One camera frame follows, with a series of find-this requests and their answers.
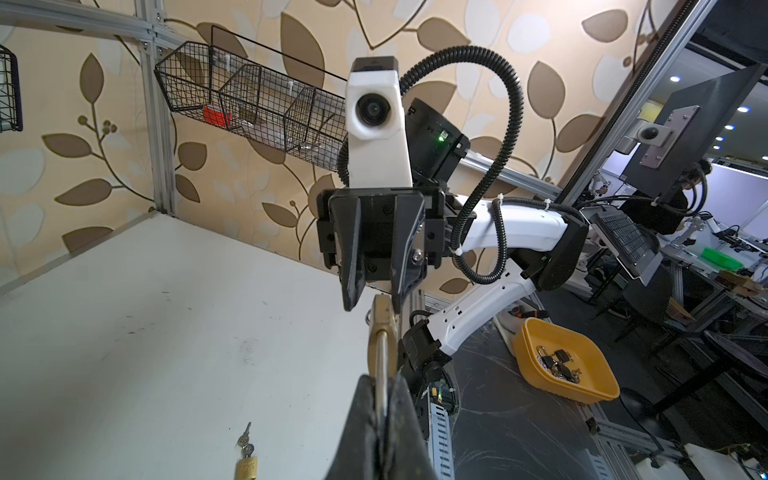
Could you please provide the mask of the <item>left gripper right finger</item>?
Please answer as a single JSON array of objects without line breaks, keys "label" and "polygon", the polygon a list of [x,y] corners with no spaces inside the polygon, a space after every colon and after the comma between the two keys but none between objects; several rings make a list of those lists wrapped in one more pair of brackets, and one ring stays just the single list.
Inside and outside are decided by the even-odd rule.
[{"label": "left gripper right finger", "polygon": [[388,394],[384,479],[436,479],[407,382],[397,374]]}]

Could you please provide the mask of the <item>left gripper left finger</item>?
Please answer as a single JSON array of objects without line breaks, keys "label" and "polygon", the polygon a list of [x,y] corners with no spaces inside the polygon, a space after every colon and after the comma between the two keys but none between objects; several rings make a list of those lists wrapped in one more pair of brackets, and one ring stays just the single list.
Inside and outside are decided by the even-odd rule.
[{"label": "left gripper left finger", "polygon": [[379,478],[374,386],[375,381],[368,375],[358,379],[326,480]]}]

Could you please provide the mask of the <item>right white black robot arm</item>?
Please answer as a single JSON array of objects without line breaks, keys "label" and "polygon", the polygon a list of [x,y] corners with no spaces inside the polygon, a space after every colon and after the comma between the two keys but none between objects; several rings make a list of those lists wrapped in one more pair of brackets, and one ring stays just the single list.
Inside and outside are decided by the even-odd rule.
[{"label": "right white black robot arm", "polygon": [[[404,95],[432,72],[481,66],[508,96],[499,151],[466,197],[447,181],[468,153],[461,132],[430,106]],[[572,274],[587,225],[573,207],[488,191],[507,165],[522,127],[524,94],[512,65],[480,46],[439,50],[406,72],[392,56],[352,64],[345,92],[346,135],[337,167],[342,187],[317,197],[324,262],[338,271],[342,302],[353,309],[366,285],[385,281],[370,312],[369,370],[375,412],[385,416],[390,383],[403,376],[418,393],[433,370],[503,306],[561,286]],[[397,325],[409,294],[450,258],[472,284],[449,309],[404,333]]]}]

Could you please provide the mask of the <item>large brass padlock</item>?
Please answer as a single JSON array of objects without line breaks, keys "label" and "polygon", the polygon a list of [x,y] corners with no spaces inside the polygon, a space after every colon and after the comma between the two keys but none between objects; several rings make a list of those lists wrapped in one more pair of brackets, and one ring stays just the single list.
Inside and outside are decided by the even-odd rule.
[{"label": "large brass padlock", "polygon": [[387,294],[375,295],[367,316],[367,352],[369,376],[374,381],[374,412],[381,427],[386,423],[389,387],[397,367],[399,320],[392,298]]}]

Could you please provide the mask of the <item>small brass padlock with keys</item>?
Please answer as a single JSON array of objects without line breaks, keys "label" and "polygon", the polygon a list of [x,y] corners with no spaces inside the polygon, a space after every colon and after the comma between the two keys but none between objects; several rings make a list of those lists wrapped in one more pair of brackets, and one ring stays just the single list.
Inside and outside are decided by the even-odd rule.
[{"label": "small brass padlock with keys", "polygon": [[253,455],[255,447],[250,442],[250,427],[248,422],[236,445],[240,448],[241,458],[236,463],[235,480],[256,480],[258,475],[258,458]]}]

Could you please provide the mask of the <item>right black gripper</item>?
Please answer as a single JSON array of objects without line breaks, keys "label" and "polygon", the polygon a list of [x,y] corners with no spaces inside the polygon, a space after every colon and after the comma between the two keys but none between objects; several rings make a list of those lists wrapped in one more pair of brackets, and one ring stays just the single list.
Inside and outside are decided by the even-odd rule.
[{"label": "right black gripper", "polygon": [[365,282],[391,281],[395,312],[446,255],[446,194],[438,187],[325,189],[316,200],[324,266],[336,267],[344,310]]}]

